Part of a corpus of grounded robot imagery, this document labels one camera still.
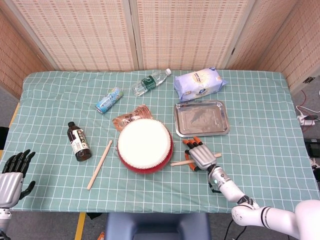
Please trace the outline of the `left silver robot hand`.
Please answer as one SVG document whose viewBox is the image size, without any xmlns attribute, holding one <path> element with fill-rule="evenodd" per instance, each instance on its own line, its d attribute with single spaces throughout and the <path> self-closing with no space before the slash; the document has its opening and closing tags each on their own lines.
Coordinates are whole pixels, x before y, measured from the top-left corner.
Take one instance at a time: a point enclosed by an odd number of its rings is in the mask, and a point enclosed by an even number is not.
<svg viewBox="0 0 320 240">
<path fill-rule="evenodd" d="M 36 182 L 32 180 L 25 190 L 22 190 L 24 180 L 35 152 L 27 149 L 12 155 L 4 164 L 0 173 L 0 208 L 10 209 L 20 200 L 28 196 Z"/>
</svg>

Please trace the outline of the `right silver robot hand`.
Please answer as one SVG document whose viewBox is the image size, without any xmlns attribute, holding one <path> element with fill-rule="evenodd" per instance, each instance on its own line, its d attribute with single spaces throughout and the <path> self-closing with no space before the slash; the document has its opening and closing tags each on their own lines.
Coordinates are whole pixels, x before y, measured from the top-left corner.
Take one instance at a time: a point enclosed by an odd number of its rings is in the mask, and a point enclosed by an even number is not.
<svg viewBox="0 0 320 240">
<path fill-rule="evenodd" d="M 194 136 L 192 139 L 184 139 L 182 142 L 188 147 L 187 154 L 200 170 L 210 173 L 217 166 L 217 158 L 199 137 Z"/>
</svg>

